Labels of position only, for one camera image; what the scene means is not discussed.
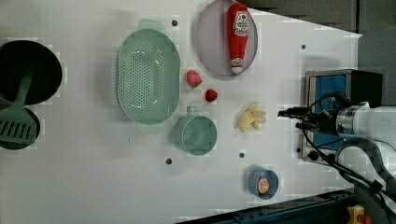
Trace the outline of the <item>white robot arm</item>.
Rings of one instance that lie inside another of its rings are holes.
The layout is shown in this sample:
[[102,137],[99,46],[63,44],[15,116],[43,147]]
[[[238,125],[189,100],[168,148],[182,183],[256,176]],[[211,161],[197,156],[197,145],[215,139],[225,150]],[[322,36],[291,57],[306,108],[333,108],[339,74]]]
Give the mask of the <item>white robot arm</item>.
[[309,131],[314,133],[326,133],[340,137],[343,145],[338,149],[342,151],[357,148],[369,159],[371,166],[381,178],[369,180],[360,173],[345,166],[339,161],[337,155],[324,154],[319,146],[315,145],[310,138],[305,141],[317,152],[325,162],[348,182],[356,187],[364,189],[385,207],[389,216],[394,217],[395,211],[387,207],[387,201],[395,200],[395,176],[386,168],[381,150],[386,147],[395,148],[395,109],[391,106],[371,108],[368,103],[342,107],[338,110],[323,110],[314,113],[308,107],[292,107],[280,111],[282,118],[298,119],[296,127],[303,134]]

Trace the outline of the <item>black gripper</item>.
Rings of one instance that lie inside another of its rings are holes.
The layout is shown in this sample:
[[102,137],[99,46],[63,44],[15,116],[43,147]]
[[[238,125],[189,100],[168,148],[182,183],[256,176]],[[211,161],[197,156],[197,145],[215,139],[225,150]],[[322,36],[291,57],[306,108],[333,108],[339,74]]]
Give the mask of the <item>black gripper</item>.
[[295,127],[300,130],[312,131],[314,133],[337,135],[336,110],[322,110],[320,113],[314,113],[308,107],[295,106],[279,111],[277,115],[289,119],[301,119],[307,116],[306,122],[297,123]]

